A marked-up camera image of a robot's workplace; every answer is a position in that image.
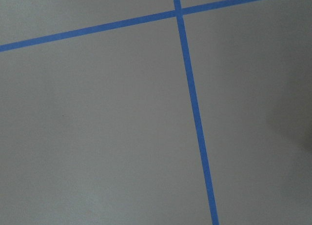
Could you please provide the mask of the blue tape line lengthwise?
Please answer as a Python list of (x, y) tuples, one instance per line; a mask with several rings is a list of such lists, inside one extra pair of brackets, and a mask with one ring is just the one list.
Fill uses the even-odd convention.
[(181, 0), (173, 0), (176, 14), (177, 27), (179, 32), (181, 50), (183, 55), (183, 61), (185, 66), (185, 73), (188, 83), (188, 90), (190, 95), (190, 101), (192, 106), (193, 118), (195, 122), (195, 130), (197, 135), (198, 147), (200, 152), (201, 164), (203, 168), (203, 175), (205, 180), (205, 187), (207, 192), (209, 210), (211, 215), (212, 224), (218, 225), (219, 218), (217, 212), (217, 206), (215, 201), (215, 194), (213, 188), (213, 182), (211, 178), (211, 171), (209, 165), (209, 159), (206, 149), (205, 137), (201, 122), (201, 115), (198, 105), (197, 92), (195, 87), (195, 80), (190, 56), (190, 50), (188, 45), (185, 21), (182, 13)]

